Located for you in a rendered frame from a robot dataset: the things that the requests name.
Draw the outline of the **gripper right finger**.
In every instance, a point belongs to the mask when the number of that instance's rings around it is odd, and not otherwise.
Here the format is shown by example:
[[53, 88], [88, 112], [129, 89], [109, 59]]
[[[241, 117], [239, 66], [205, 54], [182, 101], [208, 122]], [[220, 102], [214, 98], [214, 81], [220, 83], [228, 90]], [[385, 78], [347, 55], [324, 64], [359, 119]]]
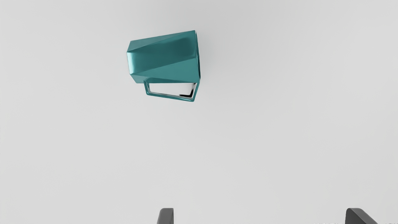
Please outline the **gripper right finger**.
[[348, 208], [345, 215], [345, 224], [378, 224], [364, 210]]

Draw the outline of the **teal faceted mug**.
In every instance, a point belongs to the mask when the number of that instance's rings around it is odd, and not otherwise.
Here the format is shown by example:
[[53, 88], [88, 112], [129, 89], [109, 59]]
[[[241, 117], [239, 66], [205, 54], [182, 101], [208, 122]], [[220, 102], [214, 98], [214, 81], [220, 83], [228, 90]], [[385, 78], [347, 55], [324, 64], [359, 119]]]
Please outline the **teal faceted mug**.
[[[195, 30], [132, 40], [127, 49], [128, 69], [148, 96], [194, 102], [201, 80], [200, 55]], [[151, 84], [191, 83], [187, 95], [153, 92]]]

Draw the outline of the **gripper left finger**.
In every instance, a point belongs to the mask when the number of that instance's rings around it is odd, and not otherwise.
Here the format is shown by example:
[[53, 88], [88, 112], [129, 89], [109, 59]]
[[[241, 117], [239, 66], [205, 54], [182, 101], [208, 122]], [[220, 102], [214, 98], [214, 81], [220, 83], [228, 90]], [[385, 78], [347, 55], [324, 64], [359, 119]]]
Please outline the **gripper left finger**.
[[157, 224], [174, 224], [174, 209], [162, 208], [159, 212]]

